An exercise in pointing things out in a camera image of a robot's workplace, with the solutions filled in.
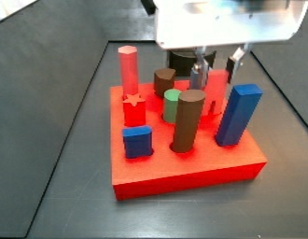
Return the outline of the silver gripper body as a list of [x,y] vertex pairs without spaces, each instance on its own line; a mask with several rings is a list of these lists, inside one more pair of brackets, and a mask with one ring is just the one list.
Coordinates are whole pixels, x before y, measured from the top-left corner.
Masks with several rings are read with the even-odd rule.
[[164,49],[288,40],[308,0],[153,0],[156,42]]

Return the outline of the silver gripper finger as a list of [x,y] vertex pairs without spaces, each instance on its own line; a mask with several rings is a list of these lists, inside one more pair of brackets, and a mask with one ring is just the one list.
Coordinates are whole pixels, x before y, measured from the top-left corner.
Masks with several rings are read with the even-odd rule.
[[240,69],[241,60],[250,51],[252,47],[253,47],[252,43],[245,43],[242,46],[237,48],[234,54],[228,58],[225,66],[225,70],[228,72],[228,83],[232,83]]
[[206,53],[206,47],[197,47],[196,48],[197,61],[193,64],[192,69],[197,69],[197,70],[205,72],[206,73],[206,78],[208,78],[209,64],[208,64],[206,60],[204,59],[205,53]]

